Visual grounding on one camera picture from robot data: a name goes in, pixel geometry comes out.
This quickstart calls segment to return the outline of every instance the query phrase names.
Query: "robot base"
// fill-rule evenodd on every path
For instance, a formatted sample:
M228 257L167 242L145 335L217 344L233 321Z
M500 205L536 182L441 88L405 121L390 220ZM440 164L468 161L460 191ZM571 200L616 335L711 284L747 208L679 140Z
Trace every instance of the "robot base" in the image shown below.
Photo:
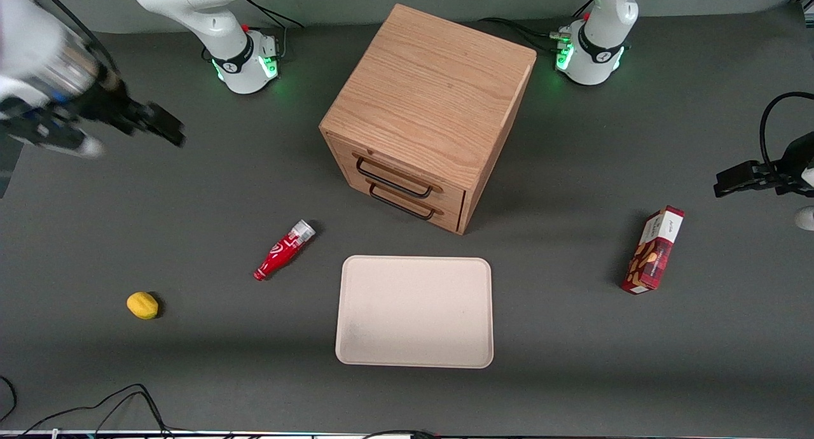
M569 33L573 38L577 36L579 28L584 24L585 21L579 19L570 25L561 27L559 31L561 33ZM579 43L575 44L573 41L570 41L557 55L555 70L567 74L568 78L580 85L598 85L607 80L608 76L619 68L619 59L621 59L622 53L624 53L623 47L616 56L611 57L607 62L596 63L593 61L591 55L579 46Z
M222 71L212 61L217 70L217 77L237 94L252 94L261 90L279 74L277 67L277 42L273 36L265 36L259 31L248 31L248 37L254 42L254 53L244 64L239 73Z

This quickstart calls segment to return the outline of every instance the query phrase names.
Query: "red box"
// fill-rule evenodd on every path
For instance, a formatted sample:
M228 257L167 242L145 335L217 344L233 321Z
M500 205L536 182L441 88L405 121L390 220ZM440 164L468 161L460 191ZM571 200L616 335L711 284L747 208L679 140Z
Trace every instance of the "red box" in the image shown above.
M628 264L623 290L630 294L642 294L659 287L683 220L684 212L670 206L647 219L636 253Z

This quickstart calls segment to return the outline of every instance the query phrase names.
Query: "beige tray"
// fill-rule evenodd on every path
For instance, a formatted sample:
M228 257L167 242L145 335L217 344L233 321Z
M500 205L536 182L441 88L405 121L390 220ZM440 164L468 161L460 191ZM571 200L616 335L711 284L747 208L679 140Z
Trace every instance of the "beige tray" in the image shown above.
M342 363L481 369L493 355L492 270L485 260L345 260L336 327Z

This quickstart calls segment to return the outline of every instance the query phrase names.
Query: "green led light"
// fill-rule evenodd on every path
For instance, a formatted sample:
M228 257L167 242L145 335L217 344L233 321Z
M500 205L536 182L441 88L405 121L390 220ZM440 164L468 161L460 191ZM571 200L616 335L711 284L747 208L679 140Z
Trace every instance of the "green led light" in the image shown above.
M561 51L561 53L564 54L564 57L559 57L559 59L557 59L557 67L564 71L566 68L568 68L570 57L574 54L574 45L567 45L566 48Z
M215 67L215 71L217 71L217 78L219 80L223 81L223 74L221 74L221 69L217 67L217 64L215 63L215 59L212 59L212 66Z
M259 62L263 68L265 76L267 76L268 79L272 79L273 77L277 76L277 61L275 61L272 57L257 56L257 62Z
M613 64L613 69L619 68L619 62L622 62L622 53L624 53L624 46L619 49L619 57L616 57L616 63Z

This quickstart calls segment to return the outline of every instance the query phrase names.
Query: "wood grain top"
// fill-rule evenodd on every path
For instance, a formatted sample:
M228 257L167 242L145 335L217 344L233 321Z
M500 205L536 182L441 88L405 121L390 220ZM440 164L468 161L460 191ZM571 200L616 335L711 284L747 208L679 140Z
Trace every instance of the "wood grain top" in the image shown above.
M397 4L320 126L474 186L537 54Z

